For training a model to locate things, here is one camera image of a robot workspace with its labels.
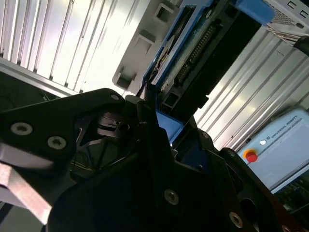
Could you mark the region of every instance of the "cable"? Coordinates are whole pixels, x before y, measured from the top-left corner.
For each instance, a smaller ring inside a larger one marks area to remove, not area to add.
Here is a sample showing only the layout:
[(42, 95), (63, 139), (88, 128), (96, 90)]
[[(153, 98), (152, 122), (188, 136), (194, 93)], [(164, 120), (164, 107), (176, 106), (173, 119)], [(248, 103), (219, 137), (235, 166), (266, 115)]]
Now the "cable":
[(14, 102), (12, 101), (12, 99), (10, 99), (9, 97), (0, 95), (0, 98), (3, 98), (3, 99), (5, 99), (5, 100), (7, 100), (7, 101), (12, 105), (13, 108), (16, 108), (15, 103), (14, 103)]

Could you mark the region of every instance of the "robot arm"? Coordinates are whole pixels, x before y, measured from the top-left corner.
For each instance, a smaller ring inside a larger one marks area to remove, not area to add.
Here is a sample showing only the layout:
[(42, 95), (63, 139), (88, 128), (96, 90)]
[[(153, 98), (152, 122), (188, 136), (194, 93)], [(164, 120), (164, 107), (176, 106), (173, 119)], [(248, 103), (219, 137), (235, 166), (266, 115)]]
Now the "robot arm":
[[(303, 231), (237, 153), (217, 151), (192, 120), (172, 151), (155, 109), (137, 97), (100, 89), (0, 121), (1, 198), (10, 193), (49, 232)], [(105, 136), (118, 138), (117, 159), (74, 184), (74, 154)], [(184, 165), (186, 153), (204, 162)]]

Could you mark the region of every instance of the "aluminum profile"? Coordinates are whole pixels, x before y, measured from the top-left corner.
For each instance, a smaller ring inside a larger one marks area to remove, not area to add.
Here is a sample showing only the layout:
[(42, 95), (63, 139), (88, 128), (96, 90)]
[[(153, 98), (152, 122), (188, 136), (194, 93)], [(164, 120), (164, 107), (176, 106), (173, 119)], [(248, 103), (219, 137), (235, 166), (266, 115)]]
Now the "aluminum profile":
[[(29, 76), (45, 78), (49, 81), (36, 86), (50, 91), (51, 83), (55, 94), (55, 86), (60, 85), (59, 96), (63, 90), (67, 95), (102, 87), (121, 91), (112, 84), (112, 77), (149, 2), (3, 0), (1, 71), (29, 84)], [(9, 71), (4, 67), (6, 61), (14, 64)]]
[(309, 108), (309, 58), (260, 28), (195, 114), (217, 149), (238, 150), (272, 117)]

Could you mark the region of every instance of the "blue plastic part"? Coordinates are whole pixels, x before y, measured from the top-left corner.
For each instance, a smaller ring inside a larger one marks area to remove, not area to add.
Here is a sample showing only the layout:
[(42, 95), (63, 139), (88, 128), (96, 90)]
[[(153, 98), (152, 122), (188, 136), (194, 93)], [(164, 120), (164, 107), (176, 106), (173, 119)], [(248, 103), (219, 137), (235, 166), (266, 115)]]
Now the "blue plastic part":
[(179, 53), (181, 47), (183, 46), (185, 40), (187, 39), (190, 32), (192, 31), (195, 24), (197, 23), (199, 17), (202, 15), (204, 8), (205, 8), (204, 6), (197, 6), (195, 8), (195, 10), (193, 11), (189, 21), (187, 22), (186, 26), (184, 27), (182, 33), (180, 34), (180, 36), (177, 40), (177, 42), (175, 43), (175, 45), (173, 46), (169, 56), (167, 57), (166, 62), (163, 64), (159, 73), (157, 74), (157, 76), (152, 81), (153, 85), (156, 85), (156, 86), (160, 85), (160, 83), (164, 79), (167, 70), (171, 66), (173, 60), (176, 58), (176, 56)]
[(173, 143), (180, 132), (183, 130), (183, 123), (160, 111), (156, 112), (156, 116), (158, 118), (159, 126), (166, 130), (169, 137), (169, 142)]
[(152, 67), (153, 64), (156, 62), (157, 57), (160, 55), (161, 51), (163, 50), (163, 48), (165, 47), (166, 43), (168, 42), (168, 38), (169, 38), (170, 34), (172, 33), (174, 27), (176, 26), (176, 24), (177, 24), (177, 22), (178, 22), (180, 16), (182, 15), (183, 10), (184, 10), (184, 7), (182, 7), (182, 8), (180, 9), (180, 11), (179, 11), (179, 13), (178, 13), (178, 15), (177, 15), (175, 21), (173, 22), (172, 26), (170, 27), (170, 29), (169, 29), (169, 31), (168, 31), (168, 33), (167, 33), (167, 35), (166, 35), (164, 41), (162, 42), (162, 46), (160, 47), (160, 49), (159, 49), (158, 52), (156, 53), (153, 62), (149, 65), (147, 71), (145, 72), (144, 77), (143, 77), (143, 83), (146, 81), (145, 78), (146, 78), (147, 73), (150, 71), (151, 67)]
[(275, 17), (274, 9), (262, 0), (238, 0), (235, 6), (262, 25)]
[(182, 159), (181, 163), (193, 168), (197, 168), (199, 165), (201, 165), (203, 167), (203, 172), (209, 174), (209, 169), (207, 169), (209, 166), (207, 161), (207, 154), (205, 151), (200, 149), (198, 142), (195, 142), (191, 146), (187, 152), (187, 155)]
[[(309, 114), (292, 110), (261, 130), (239, 151), (240, 157), (272, 193), (309, 170)], [(244, 151), (255, 149), (256, 162), (248, 163)]]
[[(172, 26), (170, 27), (164, 41), (162, 42), (162, 46), (160, 47), (160, 49), (158, 50), (158, 52), (156, 53), (155, 57), (154, 57), (154, 60), (153, 62), (149, 65), (148, 69), (146, 70), (144, 76), (143, 76), (143, 82), (145, 82), (145, 77), (147, 75), (147, 73), (150, 71), (150, 68), (153, 66), (154, 62), (156, 62), (156, 59), (157, 57), (160, 55), (161, 51), (163, 50), (164, 46), (166, 45), (167, 41), (168, 41), (168, 38), (170, 37), (170, 34), (172, 33), (174, 27), (176, 26), (180, 16), (182, 15), (183, 13), (183, 10), (186, 6), (197, 6), (197, 8), (201, 8), (201, 9), (204, 9), (205, 7), (210, 7), (211, 4), (213, 3), (213, 0), (184, 0), (182, 2), (182, 5), (181, 5), (181, 9), (175, 19), (175, 21), (173, 22)], [(183, 34), (181, 34), (181, 36), (179, 37), (179, 39), (183, 39), (184, 36)]]
[(184, 6), (205, 6), (210, 7), (213, 0), (183, 0), (182, 7)]

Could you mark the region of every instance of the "bolt head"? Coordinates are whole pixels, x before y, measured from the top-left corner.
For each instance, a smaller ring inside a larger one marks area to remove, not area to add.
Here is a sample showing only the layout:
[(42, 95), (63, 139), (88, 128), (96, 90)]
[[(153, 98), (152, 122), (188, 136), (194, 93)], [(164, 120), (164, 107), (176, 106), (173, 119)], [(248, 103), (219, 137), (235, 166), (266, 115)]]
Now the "bolt head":
[(206, 139), (208, 139), (208, 138), (209, 138), (209, 136), (207, 135), (207, 133), (206, 133), (206, 132), (203, 132), (203, 133), (202, 133), (202, 135), (203, 135)]
[(167, 189), (164, 191), (165, 200), (171, 205), (178, 205), (179, 197), (177, 193), (171, 189)]
[(11, 132), (16, 135), (25, 136), (31, 134), (33, 132), (33, 128), (28, 123), (16, 122), (11, 126)]
[(62, 150), (66, 147), (67, 141), (60, 136), (52, 136), (47, 140), (47, 144), (50, 148)]

